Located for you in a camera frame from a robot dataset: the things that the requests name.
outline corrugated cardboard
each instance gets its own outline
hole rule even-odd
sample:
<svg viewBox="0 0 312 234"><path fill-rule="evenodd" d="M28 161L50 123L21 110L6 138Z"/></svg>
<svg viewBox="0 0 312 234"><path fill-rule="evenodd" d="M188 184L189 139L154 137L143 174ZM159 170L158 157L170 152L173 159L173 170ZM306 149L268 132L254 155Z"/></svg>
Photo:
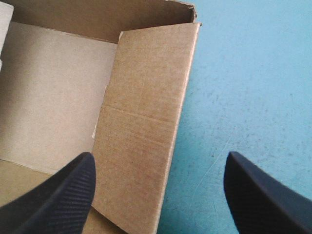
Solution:
<svg viewBox="0 0 312 234"><path fill-rule="evenodd" d="M11 16L13 13L13 6L0 2L0 55L4 43L4 39L6 36L6 32L9 27L9 23L11 20Z"/></svg>
<svg viewBox="0 0 312 234"><path fill-rule="evenodd" d="M0 158L54 174L92 151L116 48L12 22L0 74Z"/></svg>
<svg viewBox="0 0 312 234"><path fill-rule="evenodd" d="M49 176L37 171L52 174L90 151L95 135L97 211L83 233L156 233L199 29L194 6L5 2L20 23L10 27L0 73L0 205ZM116 45L104 41L132 29L114 59Z"/></svg>
<svg viewBox="0 0 312 234"><path fill-rule="evenodd" d="M2 0L13 21L118 42L121 31L194 21L194 6L174 0Z"/></svg>
<svg viewBox="0 0 312 234"><path fill-rule="evenodd" d="M124 32L97 124L93 206L129 234L154 234L198 23Z"/></svg>

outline floor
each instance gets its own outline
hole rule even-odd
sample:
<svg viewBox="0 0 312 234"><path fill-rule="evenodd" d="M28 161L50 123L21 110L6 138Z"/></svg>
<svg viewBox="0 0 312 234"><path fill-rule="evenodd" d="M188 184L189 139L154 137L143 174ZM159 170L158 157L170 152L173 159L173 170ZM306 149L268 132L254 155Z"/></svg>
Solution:
<svg viewBox="0 0 312 234"><path fill-rule="evenodd" d="M193 3L203 25L158 234L237 234L229 151L312 199L312 1Z"/></svg>

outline cardboard box flap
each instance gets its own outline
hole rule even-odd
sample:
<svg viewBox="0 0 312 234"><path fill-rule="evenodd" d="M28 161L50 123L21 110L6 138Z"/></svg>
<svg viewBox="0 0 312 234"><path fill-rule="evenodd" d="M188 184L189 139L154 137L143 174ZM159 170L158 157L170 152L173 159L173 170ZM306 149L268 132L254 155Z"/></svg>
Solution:
<svg viewBox="0 0 312 234"><path fill-rule="evenodd" d="M6 37L6 32L8 30L11 17L13 14L13 9L14 9L13 6L0 1L0 55Z"/></svg>
<svg viewBox="0 0 312 234"><path fill-rule="evenodd" d="M82 234L126 234L94 208L91 208Z"/></svg>
<svg viewBox="0 0 312 234"><path fill-rule="evenodd" d="M194 21L194 6L168 0L3 0L13 21L118 42L121 31Z"/></svg>
<svg viewBox="0 0 312 234"><path fill-rule="evenodd" d="M199 23L124 32L101 108L93 206L129 234L155 234Z"/></svg>

